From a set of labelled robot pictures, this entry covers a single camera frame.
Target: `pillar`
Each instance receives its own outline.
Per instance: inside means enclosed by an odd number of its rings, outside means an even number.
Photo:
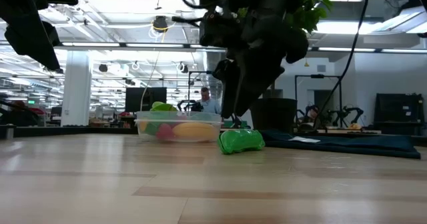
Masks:
[[[61,126],[88,125],[92,68],[88,51],[68,51]]]

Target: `green plush toy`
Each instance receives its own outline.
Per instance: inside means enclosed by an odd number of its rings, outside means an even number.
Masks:
[[[150,111],[178,111],[172,104],[162,103],[161,101],[156,101],[151,106]]]
[[[259,151],[265,146],[261,133],[249,129],[229,130],[218,138],[218,147],[226,155],[242,151]]]

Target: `person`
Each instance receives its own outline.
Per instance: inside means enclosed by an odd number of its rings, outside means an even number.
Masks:
[[[201,99],[198,102],[200,102],[203,107],[202,111],[206,113],[221,114],[220,104],[218,101],[210,97],[209,89],[207,87],[203,87],[200,93]]]

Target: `navy mat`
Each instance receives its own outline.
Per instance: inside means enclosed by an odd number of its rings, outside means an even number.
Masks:
[[[411,138],[405,136],[361,137],[353,139],[304,136],[305,138],[320,140],[320,142],[302,143],[299,141],[288,141],[293,136],[280,131],[261,131],[261,133],[266,142],[266,147],[421,159],[421,154],[414,148]]]

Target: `plastic container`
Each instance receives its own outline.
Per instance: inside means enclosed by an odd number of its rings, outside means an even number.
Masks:
[[[221,116],[212,113],[179,111],[140,111],[135,124],[143,139],[160,141],[216,141],[220,135]]]

